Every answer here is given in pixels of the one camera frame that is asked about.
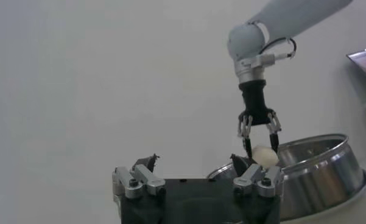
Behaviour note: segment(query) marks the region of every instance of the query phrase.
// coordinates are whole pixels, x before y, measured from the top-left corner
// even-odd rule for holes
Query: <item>metal clamp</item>
[[[252,164],[244,174],[233,180],[234,194],[237,196],[248,195],[256,187],[262,197],[274,197],[283,194],[283,175],[280,167],[272,166],[268,171],[258,164]]]
[[[134,179],[126,167],[117,167],[113,172],[114,195],[125,195],[129,199],[142,196],[142,183]]]
[[[267,128],[270,134],[277,134],[279,131],[281,131],[280,121],[278,119],[278,116],[276,115],[276,112],[273,111],[272,113],[269,113],[268,118],[270,120],[270,123],[267,124]]]
[[[140,164],[134,167],[134,176],[146,185],[149,194],[163,196],[166,193],[165,180],[156,177],[146,166]]]
[[[276,186],[279,185],[281,179],[280,167],[272,166],[265,177],[257,182],[258,194],[262,197],[274,197],[276,195]]]
[[[250,130],[252,128],[253,117],[243,116],[242,120],[238,120],[238,136],[242,138],[249,138]]]
[[[262,179],[262,167],[258,164],[252,164],[240,177],[234,178],[234,192],[247,195],[252,192],[253,185]]]

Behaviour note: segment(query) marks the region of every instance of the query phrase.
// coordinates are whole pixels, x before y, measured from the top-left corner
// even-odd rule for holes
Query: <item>black base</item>
[[[279,224],[280,198],[237,198],[233,180],[168,179],[164,200],[121,197],[122,224]]]

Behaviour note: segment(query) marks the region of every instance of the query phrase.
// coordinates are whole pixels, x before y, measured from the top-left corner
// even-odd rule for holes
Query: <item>metal bowl rim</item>
[[[292,142],[288,142],[288,143],[279,145],[278,153],[281,152],[283,148],[288,147],[288,146],[299,145],[299,144],[303,144],[305,142],[307,143],[307,142],[314,142],[317,140],[326,140],[326,139],[338,139],[338,140],[341,140],[342,142],[340,144],[337,144],[335,147],[333,147],[319,155],[315,155],[306,160],[283,167],[282,171],[285,174],[288,174],[288,173],[293,172],[295,169],[299,169],[303,166],[307,166],[308,164],[310,164],[314,161],[317,161],[317,160],[320,161],[327,157],[330,158],[332,156],[332,153],[336,152],[339,149],[342,149],[344,147],[344,145],[347,144],[349,137],[347,135],[343,135],[343,134],[328,134],[328,135],[318,135],[318,136],[303,138],[303,139],[299,139],[296,141],[292,141]]]
[[[284,172],[285,175],[289,175],[292,172],[295,171],[295,169],[300,169],[303,166],[307,166],[310,163],[312,163],[313,161],[319,161],[320,159],[322,160],[323,158],[326,157],[331,157],[331,154],[339,149],[342,149],[344,147],[345,144],[348,143],[349,137],[347,135],[344,134],[340,134],[340,133],[335,133],[335,134],[327,134],[327,135],[317,135],[317,136],[313,136],[313,137],[308,137],[308,138],[303,138],[303,139],[299,139],[299,140],[295,140],[295,141],[291,141],[291,142],[287,142],[284,144],[281,144],[279,146],[279,152],[282,151],[283,148],[291,146],[291,145],[297,145],[297,144],[302,144],[304,142],[314,142],[317,140],[323,140],[323,139],[338,139],[341,140],[342,142],[338,145],[336,145],[335,147],[319,154],[316,156],[313,156],[311,158],[308,158],[306,160],[300,161],[298,163],[295,163],[293,165],[289,165],[286,167],[282,167],[282,171]],[[214,178],[216,177],[218,174],[223,173],[225,170],[228,170],[230,167],[233,166],[233,163],[228,163],[228,164],[224,164],[223,166],[220,166],[218,169],[212,171],[210,174],[207,175],[207,178]]]

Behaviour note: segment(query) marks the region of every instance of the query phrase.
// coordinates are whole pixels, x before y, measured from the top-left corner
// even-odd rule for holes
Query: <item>bolt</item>
[[[272,182],[269,178],[264,177],[264,179],[261,180],[261,184],[263,186],[269,187],[272,184]]]
[[[239,188],[239,187],[234,188],[234,196],[236,198],[241,198],[243,195],[244,195],[244,193],[241,188]]]
[[[128,182],[128,185],[130,187],[137,187],[138,186],[138,180],[136,179],[131,179],[129,182]]]
[[[158,197],[163,198],[163,197],[165,197],[165,195],[166,195],[166,190],[164,187],[161,187],[157,190]]]

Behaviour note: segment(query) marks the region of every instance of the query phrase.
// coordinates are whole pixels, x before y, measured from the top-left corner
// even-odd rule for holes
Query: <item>white object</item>
[[[252,158],[265,169],[275,166],[279,162],[279,157],[273,149],[261,145],[252,149]]]

